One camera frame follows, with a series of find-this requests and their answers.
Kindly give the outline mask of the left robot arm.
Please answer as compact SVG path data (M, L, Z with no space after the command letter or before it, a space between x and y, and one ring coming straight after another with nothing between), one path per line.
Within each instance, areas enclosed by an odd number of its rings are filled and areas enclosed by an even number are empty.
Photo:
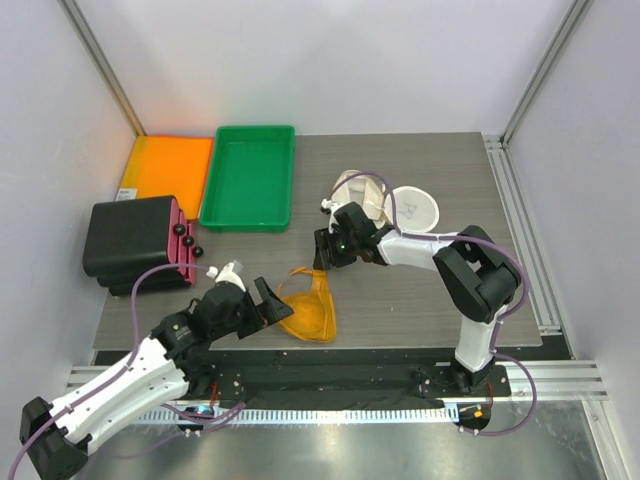
M258 278L255 303L240 281L221 281L183 310L166 316L130 354L93 380L53 401L36 397L22 410L19 439L42 479L69 479L124 427L163 403L205 397L214 367L211 344L243 339L292 315Z

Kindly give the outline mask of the orange lace bra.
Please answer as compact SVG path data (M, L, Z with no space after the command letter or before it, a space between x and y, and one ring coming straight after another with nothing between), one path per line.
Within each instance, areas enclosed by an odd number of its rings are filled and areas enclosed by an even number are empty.
M334 341L337 336L336 310L326 272L305 267L294 268L289 277L278 286L278 295L286 282L296 275L310 276L311 286L307 291L282 297L293 314L279 322L280 328L288 335L306 342Z

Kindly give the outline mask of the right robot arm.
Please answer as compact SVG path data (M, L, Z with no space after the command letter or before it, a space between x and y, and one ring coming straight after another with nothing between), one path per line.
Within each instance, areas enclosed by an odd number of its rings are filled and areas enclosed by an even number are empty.
M355 202L325 199L320 210L329 216L329 225L314 232L314 269L327 271L362 260L440 275L462 318L451 364L453 386L465 395L483 388L495 364L498 319L522 284L515 263L475 225L459 233L421 236L390 225L378 228Z

